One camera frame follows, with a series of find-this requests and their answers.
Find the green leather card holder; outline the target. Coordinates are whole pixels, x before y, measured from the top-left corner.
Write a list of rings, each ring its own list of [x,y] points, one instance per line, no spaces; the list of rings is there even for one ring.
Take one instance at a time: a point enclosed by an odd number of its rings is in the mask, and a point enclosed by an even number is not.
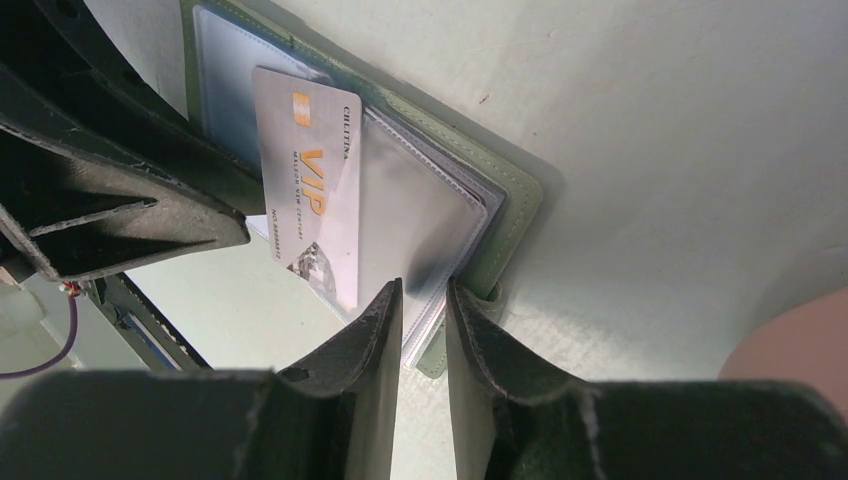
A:
[[[302,280],[348,322],[385,281],[401,278],[403,365],[440,377],[448,280],[501,313],[499,277],[541,204],[538,182],[288,30],[269,1],[185,1],[181,14],[190,120],[256,173],[263,190],[255,68],[360,97],[359,304],[343,310]]]

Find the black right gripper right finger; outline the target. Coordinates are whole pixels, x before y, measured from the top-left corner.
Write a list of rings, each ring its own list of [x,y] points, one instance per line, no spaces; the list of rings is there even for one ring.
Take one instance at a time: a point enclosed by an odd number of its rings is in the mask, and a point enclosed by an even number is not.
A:
[[[446,345],[461,479],[843,479],[847,427],[779,381],[590,382],[450,281]]]

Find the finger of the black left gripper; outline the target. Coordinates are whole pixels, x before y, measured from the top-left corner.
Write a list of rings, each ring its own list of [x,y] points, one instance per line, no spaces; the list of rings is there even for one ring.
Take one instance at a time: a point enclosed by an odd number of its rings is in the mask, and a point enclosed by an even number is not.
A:
[[[91,280],[249,242],[245,217],[1,69],[1,233],[43,276]]]
[[[259,176],[213,145],[138,75],[82,1],[31,1],[43,91],[65,111],[234,209],[264,212]]]

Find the white printed credit card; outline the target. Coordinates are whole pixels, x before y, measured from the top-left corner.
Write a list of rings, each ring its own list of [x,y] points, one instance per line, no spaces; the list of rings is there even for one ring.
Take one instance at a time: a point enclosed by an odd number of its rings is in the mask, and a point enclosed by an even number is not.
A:
[[[359,304],[362,101],[262,67],[252,80],[272,257],[350,311]]]

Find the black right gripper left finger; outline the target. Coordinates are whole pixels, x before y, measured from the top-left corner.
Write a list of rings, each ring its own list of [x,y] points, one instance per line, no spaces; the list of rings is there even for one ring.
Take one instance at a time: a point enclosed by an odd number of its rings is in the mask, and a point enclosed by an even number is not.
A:
[[[270,370],[64,370],[1,417],[5,479],[386,479],[403,289]]]

